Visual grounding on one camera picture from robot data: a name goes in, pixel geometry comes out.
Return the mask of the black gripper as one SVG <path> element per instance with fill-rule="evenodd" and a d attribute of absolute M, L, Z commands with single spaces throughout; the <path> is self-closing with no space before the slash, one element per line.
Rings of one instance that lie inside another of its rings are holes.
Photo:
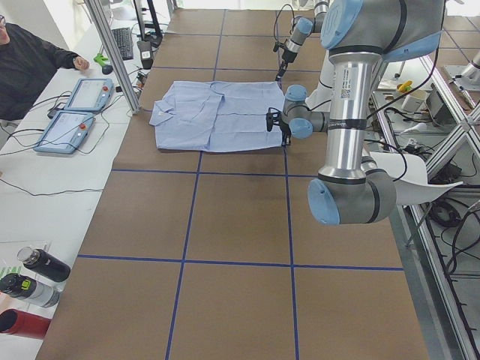
<path fill-rule="evenodd" d="M 280 64 L 277 75 L 275 76 L 275 81 L 280 81 L 283 78 L 287 70 L 287 64 L 293 63 L 296 59 L 296 56 L 297 52 L 292 51 L 286 47 L 283 49 L 282 63 Z"/>
<path fill-rule="evenodd" d="M 283 122 L 283 121 L 280 121 L 279 122 L 279 127 L 280 127 L 280 130 L 282 132 L 282 146 L 288 146 L 290 144 L 290 137 L 292 136 L 292 133 L 291 133 L 291 130 L 290 130 L 290 126 Z"/>

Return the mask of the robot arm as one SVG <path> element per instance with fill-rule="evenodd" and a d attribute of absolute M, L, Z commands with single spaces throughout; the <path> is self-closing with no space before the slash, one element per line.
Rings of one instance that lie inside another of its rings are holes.
<path fill-rule="evenodd" d="M 443 1 L 330 1 L 317 14 L 321 44 L 333 66 L 330 109 L 308 109 L 305 88 L 291 85 L 280 125 L 296 138 L 314 131 L 327 134 L 325 164 L 307 192 L 310 210 L 321 224 L 374 223 L 395 207 L 394 180 L 363 143 L 374 71 L 436 50 L 444 11 Z"/>
<path fill-rule="evenodd" d="M 290 36 L 284 41 L 279 41 L 278 38 L 274 36 L 273 52 L 276 53 L 278 50 L 283 50 L 281 63 L 275 76 L 276 82 L 279 82 L 283 78 L 288 66 L 296 60 L 305 40 L 312 34 L 319 34 L 321 32 L 329 6 L 330 1 L 316 1 L 313 7 L 313 18 L 292 15 Z"/>

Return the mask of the person's hand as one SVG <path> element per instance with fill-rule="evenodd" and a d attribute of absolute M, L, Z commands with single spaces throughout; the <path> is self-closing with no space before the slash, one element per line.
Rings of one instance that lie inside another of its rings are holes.
<path fill-rule="evenodd" d="M 90 64 L 89 62 L 84 59 L 83 57 L 81 56 L 77 56 L 74 60 L 73 60 L 73 66 L 75 69 L 79 70 L 79 71 L 87 71 L 90 67 Z"/>

